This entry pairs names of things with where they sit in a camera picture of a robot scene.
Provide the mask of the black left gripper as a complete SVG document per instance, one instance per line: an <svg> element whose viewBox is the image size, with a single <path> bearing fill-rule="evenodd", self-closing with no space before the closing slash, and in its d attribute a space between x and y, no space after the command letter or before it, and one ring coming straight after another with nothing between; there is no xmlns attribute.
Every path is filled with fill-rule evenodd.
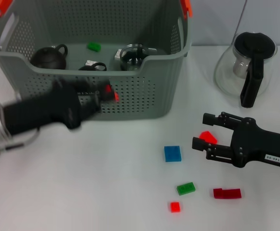
<svg viewBox="0 0 280 231"><path fill-rule="evenodd" d="M57 81L43 95L3 106L5 126L12 136L51 123L62 123L68 129L76 129L82 119L93 117L101 108L98 96L91 96L81 106L78 95L88 96L96 92L101 98L111 98L110 82L76 81L72 86Z"/></svg>

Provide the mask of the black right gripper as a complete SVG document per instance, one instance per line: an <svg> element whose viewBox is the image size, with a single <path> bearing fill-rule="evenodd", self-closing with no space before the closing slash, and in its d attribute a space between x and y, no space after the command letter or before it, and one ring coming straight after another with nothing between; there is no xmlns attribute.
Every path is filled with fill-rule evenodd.
<svg viewBox="0 0 280 231"><path fill-rule="evenodd" d="M194 137L192 148L206 152L206 159L232 163L243 168L251 161L280 167L280 134L259 128L255 119L222 112L220 115L204 113L202 123L233 130L230 146L212 144Z"/></svg>

